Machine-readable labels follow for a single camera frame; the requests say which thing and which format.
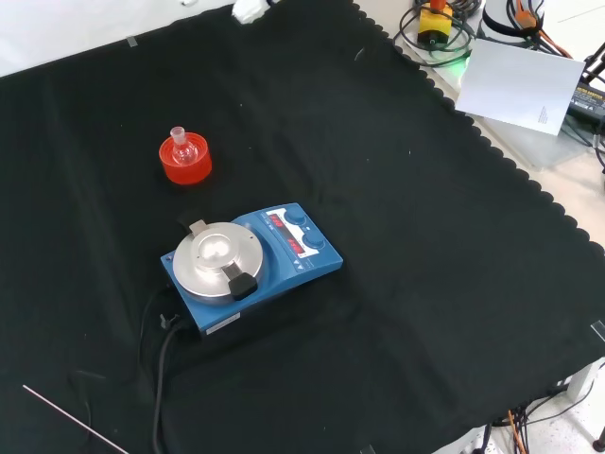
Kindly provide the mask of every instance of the label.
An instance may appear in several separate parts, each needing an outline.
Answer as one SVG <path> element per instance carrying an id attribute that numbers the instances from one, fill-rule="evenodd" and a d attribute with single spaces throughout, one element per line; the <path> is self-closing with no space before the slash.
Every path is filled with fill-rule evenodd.
<path id="1" fill-rule="evenodd" d="M 222 322 L 219 322 L 219 323 L 215 324 L 214 326 L 208 328 L 206 330 L 206 334 L 212 334 L 215 331 L 218 331 L 223 326 L 227 326 L 229 323 L 235 322 L 237 319 L 239 319 L 239 316 L 240 316 L 240 312 L 237 312 L 235 315 L 232 315 L 228 319 L 225 319 Z"/>

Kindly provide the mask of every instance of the metal rod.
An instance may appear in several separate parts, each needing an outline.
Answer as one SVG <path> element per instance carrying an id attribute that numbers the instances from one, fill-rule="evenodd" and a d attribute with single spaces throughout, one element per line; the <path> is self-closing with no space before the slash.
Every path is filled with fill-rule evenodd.
<path id="1" fill-rule="evenodd" d="M 62 414 L 64 414 L 65 416 L 67 416 L 69 419 L 71 419 L 72 421 L 74 421 L 76 424 L 82 426 L 83 428 L 85 428 L 86 430 L 90 431 L 94 436 L 98 437 L 99 439 L 103 440 L 105 443 L 107 443 L 109 446 L 111 446 L 113 449 L 121 452 L 122 454 L 129 454 L 127 451 L 125 451 L 124 449 L 122 449 L 120 446 L 116 445 L 115 443 L 112 443 L 111 441 L 109 441 L 107 438 L 105 438 L 103 435 L 101 435 L 100 433 L 92 430 L 91 428 L 89 428 L 88 426 L 86 426 L 84 423 L 81 423 L 78 419 L 76 419 L 74 416 L 72 416 L 71 414 L 69 414 L 67 411 L 61 409 L 60 407 L 56 406 L 55 404 L 53 404 L 50 400 L 46 399 L 45 397 L 39 395 L 38 393 L 36 393 L 34 390 L 32 390 L 31 388 L 29 388 L 26 385 L 23 385 L 24 389 L 32 394 L 34 394 L 36 397 L 38 397 L 40 400 L 42 400 L 43 402 L 46 402 L 48 405 L 50 405 L 53 409 L 61 412 Z"/>

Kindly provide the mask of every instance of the electronic device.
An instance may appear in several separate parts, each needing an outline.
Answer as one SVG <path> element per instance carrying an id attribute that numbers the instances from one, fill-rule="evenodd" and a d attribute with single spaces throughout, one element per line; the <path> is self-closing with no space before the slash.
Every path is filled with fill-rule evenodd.
<path id="1" fill-rule="evenodd" d="M 418 28 L 418 43 L 447 44 L 452 30 L 452 8 L 445 0 L 430 0 L 426 2 L 429 9 L 420 10 L 420 25 Z"/>
<path id="2" fill-rule="evenodd" d="M 605 92 L 585 83 L 579 83 L 569 102 L 567 113 L 579 121 L 602 128 L 602 121 L 605 118 Z"/>
<path id="3" fill-rule="evenodd" d="M 243 312 L 342 266 L 342 258 L 297 203 L 232 222 L 188 225 L 162 264 L 203 335 Z"/>

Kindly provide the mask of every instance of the white object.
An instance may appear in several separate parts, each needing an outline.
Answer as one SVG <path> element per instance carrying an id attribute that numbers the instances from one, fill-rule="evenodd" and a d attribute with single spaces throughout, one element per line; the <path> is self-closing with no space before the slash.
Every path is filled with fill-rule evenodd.
<path id="1" fill-rule="evenodd" d="M 233 16 L 241 24 L 251 24 L 268 9 L 267 0 L 237 0 L 233 5 Z"/>
<path id="2" fill-rule="evenodd" d="M 583 69 L 583 61 L 477 40 L 456 109 L 557 135 Z"/>
<path id="3" fill-rule="evenodd" d="M 72 416 L 71 414 L 69 414 L 67 411 L 63 410 L 62 408 L 58 407 L 57 405 L 53 404 L 50 400 L 48 400 L 45 397 L 42 397 L 41 395 L 39 395 L 38 393 L 36 393 L 34 390 L 32 390 L 31 388 L 29 388 L 26 385 L 23 385 L 23 388 L 28 391 L 29 393 L 32 393 L 33 395 L 35 395 L 36 397 L 38 397 L 40 400 L 42 400 L 43 402 L 45 402 L 46 404 L 50 405 L 53 409 L 55 409 L 56 411 L 64 414 L 65 416 L 67 416 L 69 419 L 71 419 L 72 421 L 74 421 L 76 424 L 78 424 L 79 426 L 82 426 L 83 428 L 85 428 L 86 430 L 88 430 L 89 432 L 91 432 L 95 437 L 98 437 L 100 440 L 103 440 L 105 443 L 107 443 L 109 446 L 111 446 L 113 449 L 115 449 L 116 451 L 121 452 L 122 454 L 129 454 L 128 451 L 125 451 L 124 449 L 122 449 L 120 446 L 116 445 L 115 443 L 109 441 L 107 438 L 105 438 L 103 435 L 101 435 L 100 433 L 92 430 L 91 428 L 89 428 L 88 426 L 86 426 L 84 423 L 81 423 L 78 419 L 76 419 L 74 416 Z"/>
<path id="4" fill-rule="evenodd" d="M 0 77 L 169 26 L 234 0 L 0 2 Z"/>

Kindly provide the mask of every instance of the orange cap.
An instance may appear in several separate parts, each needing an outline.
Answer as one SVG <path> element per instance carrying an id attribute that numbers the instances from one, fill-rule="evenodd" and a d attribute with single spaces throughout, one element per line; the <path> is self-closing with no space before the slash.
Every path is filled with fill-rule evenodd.
<path id="1" fill-rule="evenodd" d="M 431 0 L 431 8 L 443 11 L 446 5 L 446 0 Z"/>

